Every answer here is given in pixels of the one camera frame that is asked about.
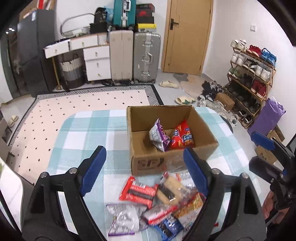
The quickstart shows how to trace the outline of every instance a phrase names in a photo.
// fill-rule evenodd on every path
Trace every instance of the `wooden door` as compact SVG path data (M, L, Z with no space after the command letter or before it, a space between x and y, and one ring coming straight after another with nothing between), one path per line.
M164 72L201 74L211 26L211 7L212 0L171 0L166 20Z

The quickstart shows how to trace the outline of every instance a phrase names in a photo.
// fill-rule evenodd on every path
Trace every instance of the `silver suitcase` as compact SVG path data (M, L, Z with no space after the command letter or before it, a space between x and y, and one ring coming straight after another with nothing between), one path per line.
M155 83L158 71L161 37L153 33L135 33L133 78L135 83Z
M114 82L133 79L133 31L110 32L111 78Z

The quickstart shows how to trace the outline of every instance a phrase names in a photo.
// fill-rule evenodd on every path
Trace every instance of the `light blue checkered tablecloth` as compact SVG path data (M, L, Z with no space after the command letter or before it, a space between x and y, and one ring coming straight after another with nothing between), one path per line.
M248 169L248 158L238 144L228 125L211 109L197 107L196 111L210 127L219 142L219 147L207 160L211 168L218 168L226 175L250 175L257 194L261 189L257 176ZM112 217L105 209L109 203L118 203L119 194L131 175L129 160L129 144L126 125L126 110L101 110L79 112L70 116L62 125L50 158L47 172L50 175L62 174L71 167L77 167L85 158L89 158L97 146L104 146L107 159L94 187L84 197L84 201L101 232L107 237ZM160 175L137 178L147 185L154 185ZM59 194L65 221L68 229L76 232L70 218L63 194ZM223 205L218 217L221 227L230 194L225 194ZM134 236L112 237L109 240L161 240L153 228L137 233Z

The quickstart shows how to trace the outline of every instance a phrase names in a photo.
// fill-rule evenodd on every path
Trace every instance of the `door frame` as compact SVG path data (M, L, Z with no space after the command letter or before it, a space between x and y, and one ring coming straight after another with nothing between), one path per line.
M205 46L205 51L202 57L202 65L200 67L200 71L202 71L204 62L205 62L205 56L207 54L207 47L209 44L209 38L210 38L210 33L211 33L211 27L212 27L212 18L213 18L213 3L214 0L211 0L211 13L210 13L210 21L209 21L209 27L207 31L207 42ZM166 20L165 20L165 35L163 39L163 54L161 58L161 69L164 72L164 67L165 67L165 57L166 57L166 52L167 52L167 46L168 46L168 32L169 32L169 27L170 27L170 11L171 11L171 5L172 5L172 0L168 0L168 5L167 5L167 13L166 13Z

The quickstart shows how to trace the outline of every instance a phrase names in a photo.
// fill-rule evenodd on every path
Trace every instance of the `black refrigerator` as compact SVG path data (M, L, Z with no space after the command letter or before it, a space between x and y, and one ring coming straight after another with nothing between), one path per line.
M57 86L52 59L44 47L55 43L55 11L38 9L17 25L18 52L27 88L33 97L50 93Z

